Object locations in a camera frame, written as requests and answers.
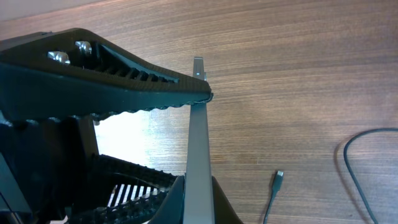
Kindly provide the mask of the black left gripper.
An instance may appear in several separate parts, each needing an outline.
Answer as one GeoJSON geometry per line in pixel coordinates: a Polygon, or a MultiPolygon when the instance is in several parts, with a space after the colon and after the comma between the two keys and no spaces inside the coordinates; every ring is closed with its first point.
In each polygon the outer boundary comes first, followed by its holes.
{"type": "Polygon", "coordinates": [[[93,120],[1,125],[1,215],[10,223],[145,223],[185,179],[98,153],[93,120]]]}

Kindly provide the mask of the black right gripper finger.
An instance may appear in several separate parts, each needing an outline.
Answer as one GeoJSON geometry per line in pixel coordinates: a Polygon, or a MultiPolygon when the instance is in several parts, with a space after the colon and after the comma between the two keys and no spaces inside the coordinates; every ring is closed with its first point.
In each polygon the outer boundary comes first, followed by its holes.
{"type": "MultiPolygon", "coordinates": [[[[212,177],[213,209],[215,224],[243,224],[217,179],[212,177]]],[[[149,223],[182,224],[185,203],[185,176],[179,175],[149,223]]]]}

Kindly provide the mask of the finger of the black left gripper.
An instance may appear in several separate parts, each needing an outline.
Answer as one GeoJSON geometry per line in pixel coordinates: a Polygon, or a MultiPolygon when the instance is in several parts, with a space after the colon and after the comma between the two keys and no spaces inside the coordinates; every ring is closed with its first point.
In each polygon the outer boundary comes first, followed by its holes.
{"type": "Polygon", "coordinates": [[[86,29],[1,41],[7,121],[94,116],[209,102],[209,84],[156,66],[86,29]]]}

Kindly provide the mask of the turquoise screen Galaxy smartphone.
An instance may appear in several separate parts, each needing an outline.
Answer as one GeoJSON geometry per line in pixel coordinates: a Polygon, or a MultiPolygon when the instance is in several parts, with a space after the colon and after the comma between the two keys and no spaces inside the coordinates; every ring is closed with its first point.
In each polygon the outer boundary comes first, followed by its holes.
{"type": "Polygon", "coordinates": [[[183,224],[215,222],[206,108],[212,96],[190,108],[183,224]]]}

